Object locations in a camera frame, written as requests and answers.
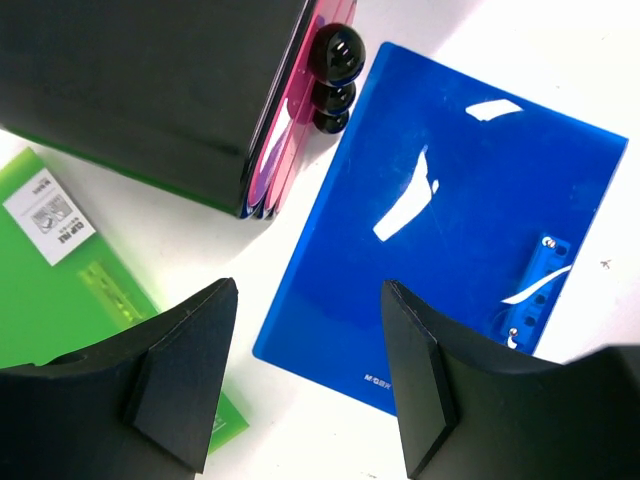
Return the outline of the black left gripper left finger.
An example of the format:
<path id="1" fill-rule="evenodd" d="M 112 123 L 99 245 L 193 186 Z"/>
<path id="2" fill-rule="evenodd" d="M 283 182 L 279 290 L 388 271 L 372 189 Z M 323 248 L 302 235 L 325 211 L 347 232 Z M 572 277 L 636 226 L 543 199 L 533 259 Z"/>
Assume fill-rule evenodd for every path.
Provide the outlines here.
<path id="1" fill-rule="evenodd" d="M 204 471 L 238 289 L 173 308 L 37 366 L 1 372 L 5 479 L 192 479 Z"/>

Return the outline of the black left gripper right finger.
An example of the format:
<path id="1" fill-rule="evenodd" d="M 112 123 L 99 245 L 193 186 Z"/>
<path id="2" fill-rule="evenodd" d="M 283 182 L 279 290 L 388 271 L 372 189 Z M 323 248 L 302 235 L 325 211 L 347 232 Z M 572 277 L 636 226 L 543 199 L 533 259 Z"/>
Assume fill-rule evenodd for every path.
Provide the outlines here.
<path id="1" fill-rule="evenodd" d="M 387 281 L 381 310 L 411 479 L 635 479 L 639 349 L 567 364 L 494 342 Z"/>

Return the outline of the pink bottom drawer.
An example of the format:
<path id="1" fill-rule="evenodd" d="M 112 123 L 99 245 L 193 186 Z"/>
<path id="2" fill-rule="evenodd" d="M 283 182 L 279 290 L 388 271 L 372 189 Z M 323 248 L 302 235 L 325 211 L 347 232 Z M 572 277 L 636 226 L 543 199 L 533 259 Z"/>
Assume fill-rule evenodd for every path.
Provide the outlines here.
<path id="1" fill-rule="evenodd" d="M 337 135 L 341 133 L 347 126 L 350 118 L 350 111 L 346 110 L 339 115 L 328 115 L 325 113 L 321 113 L 319 111 L 315 111 L 312 116 L 312 124 L 315 131 L 318 131 L 323 134 L 328 135 Z M 296 152 L 296 157 L 294 158 L 294 162 L 289 169 L 287 176 L 285 177 L 285 183 L 282 187 L 280 194 L 277 198 L 276 204 L 272 210 L 274 215 L 277 215 L 282 210 L 284 203 L 290 193 L 290 190 L 293 186 L 294 180 L 297 175 L 300 173 L 303 160 L 304 160 L 305 150 L 299 148 Z"/>

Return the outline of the pink drawer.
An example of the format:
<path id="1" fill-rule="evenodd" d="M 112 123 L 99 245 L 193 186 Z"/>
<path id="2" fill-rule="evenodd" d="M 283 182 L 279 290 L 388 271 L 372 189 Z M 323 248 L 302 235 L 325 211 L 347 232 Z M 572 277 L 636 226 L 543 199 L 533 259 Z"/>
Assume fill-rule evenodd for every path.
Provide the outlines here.
<path id="1" fill-rule="evenodd" d="M 281 160 L 285 137 L 301 112 L 310 86 L 318 81 L 340 87 L 354 83 L 366 61 L 366 47 L 352 23 L 356 1 L 306 1 L 284 57 L 275 97 L 270 101 L 266 135 L 250 167 L 240 216 L 266 218 L 263 203 Z"/>
<path id="2" fill-rule="evenodd" d="M 337 135 L 341 133 L 347 126 L 350 118 L 350 111 L 346 110 L 339 115 L 328 115 L 325 113 L 321 113 L 319 111 L 315 111 L 312 116 L 312 124 L 315 131 L 318 131 L 323 134 L 328 135 Z M 280 194 L 277 198 L 276 204 L 272 210 L 274 215 L 277 215 L 282 210 L 284 203 L 290 193 L 290 190 L 293 186 L 294 180 L 297 175 L 300 173 L 303 160 L 304 160 L 305 150 L 299 148 L 296 152 L 296 157 L 294 158 L 294 162 L 289 169 L 287 176 L 285 177 L 285 183 L 282 187 Z"/>
<path id="3" fill-rule="evenodd" d="M 315 111 L 328 115 L 339 115 L 349 110 L 356 96 L 356 85 L 349 83 L 335 87 L 315 81 L 309 90 L 309 95 L 303 102 L 301 112 L 294 119 L 290 133 L 286 134 L 285 145 L 281 160 L 275 170 L 269 191 L 263 203 L 263 213 L 266 218 L 274 217 L 272 210 L 276 204 L 280 191 L 285 183 L 290 167 L 299 148 L 306 151 L 307 141 L 315 131 L 312 116 Z"/>

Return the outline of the pink top drawer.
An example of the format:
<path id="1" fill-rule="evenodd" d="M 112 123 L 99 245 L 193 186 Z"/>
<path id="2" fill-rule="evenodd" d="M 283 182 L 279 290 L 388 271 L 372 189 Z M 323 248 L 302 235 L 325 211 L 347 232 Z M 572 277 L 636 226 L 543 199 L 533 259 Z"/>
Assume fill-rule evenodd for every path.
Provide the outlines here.
<path id="1" fill-rule="evenodd" d="M 250 167 L 240 216 L 266 218 L 263 203 L 281 160 L 285 137 L 301 112 L 310 86 L 318 81 L 340 87 L 354 83 L 366 61 L 366 47 L 352 23 L 356 1 L 306 1 L 284 57 L 275 97 L 270 101 L 266 135 Z"/>

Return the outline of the green clip file folder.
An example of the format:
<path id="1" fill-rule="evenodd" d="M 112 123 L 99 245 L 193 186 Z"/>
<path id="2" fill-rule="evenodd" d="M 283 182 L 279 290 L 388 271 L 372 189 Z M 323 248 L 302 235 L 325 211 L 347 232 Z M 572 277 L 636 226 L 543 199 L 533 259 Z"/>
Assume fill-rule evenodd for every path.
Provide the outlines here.
<path id="1" fill-rule="evenodd" d="M 2 367 L 45 364 L 158 312 L 33 150 L 2 167 Z"/>

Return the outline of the dark blue clipboard folder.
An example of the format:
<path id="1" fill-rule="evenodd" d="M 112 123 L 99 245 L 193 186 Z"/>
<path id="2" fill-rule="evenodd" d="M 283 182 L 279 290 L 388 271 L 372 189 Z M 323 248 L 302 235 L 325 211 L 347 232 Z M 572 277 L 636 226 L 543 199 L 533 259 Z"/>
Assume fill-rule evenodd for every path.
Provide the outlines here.
<path id="1" fill-rule="evenodd" d="M 626 147 L 382 44 L 254 355 L 393 413 L 387 280 L 532 354 Z"/>

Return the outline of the black drawer cabinet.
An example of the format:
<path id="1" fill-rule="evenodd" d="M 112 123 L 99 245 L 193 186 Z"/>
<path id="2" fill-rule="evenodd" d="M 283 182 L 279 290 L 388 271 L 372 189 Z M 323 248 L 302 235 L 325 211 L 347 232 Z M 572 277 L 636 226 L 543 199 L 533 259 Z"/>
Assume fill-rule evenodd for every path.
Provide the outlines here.
<path id="1" fill-rule="evenodd" d="M 5 1 L 1 126 L 244 217 L 313 1 Z"/>

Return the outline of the pink middle drawer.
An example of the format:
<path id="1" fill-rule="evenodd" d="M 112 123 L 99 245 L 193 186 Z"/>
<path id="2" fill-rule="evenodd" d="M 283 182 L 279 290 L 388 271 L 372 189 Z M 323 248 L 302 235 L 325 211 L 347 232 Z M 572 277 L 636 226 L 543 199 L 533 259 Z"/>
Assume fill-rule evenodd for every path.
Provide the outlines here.
<path id="1" fill-rule="evenodd" d="M 263 213 L 266 218 L 274 217 L 272 210 L 276 204 L 280 191 L 285 183 L 290 167 L 299 148 L 306 151 L 307 141 L 315 131 L 312 116 L 315 111 L 328 115 L 339 115 L 349 110 L 356 96 L 356 85 L 349 83 L 335 87 L 315 81 L 309 90 L 309 95 L 303 102 L 301 112 L 294 119 L 290 133 L 286 134 L 285 145 L 281 160 L 275 170 L 269 191 L 263 203 Z"/>

